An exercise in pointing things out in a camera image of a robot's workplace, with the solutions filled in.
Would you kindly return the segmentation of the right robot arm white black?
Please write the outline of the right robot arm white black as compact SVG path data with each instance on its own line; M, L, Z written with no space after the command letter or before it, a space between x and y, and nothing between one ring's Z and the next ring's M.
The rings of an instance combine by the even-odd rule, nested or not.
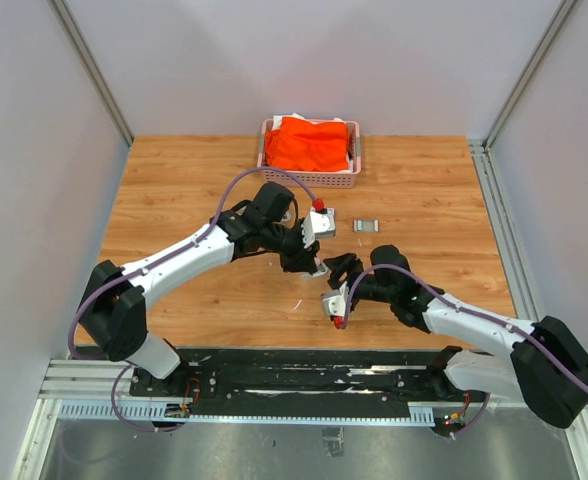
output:
M510 318L462 302L413 274L393 245L375 248L370 268L354 253L328 258L325 314L338 329L360 301L384 303L405 326L456 338L429 366L427 387L440 400L479 391L524 403L547 424L565 429L588 406L588 353L568 326L546 316Z

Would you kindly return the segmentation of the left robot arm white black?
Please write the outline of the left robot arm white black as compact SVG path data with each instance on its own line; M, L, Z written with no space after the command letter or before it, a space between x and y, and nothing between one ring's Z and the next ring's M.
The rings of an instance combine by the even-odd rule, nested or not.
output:
M323 201L316 198L306 216L283 224L297 211L295 195L286 187L265 183L251 200L219 208L193 235L139 261L117 266L97 264L74 320L100 349L102 357L126 361L153 376L164 394L181 393L188 371L175 349L151 333L147 312L162 297L198 275L235 260L276 253L284 271L314 275L321 269L318 237L332 225Z

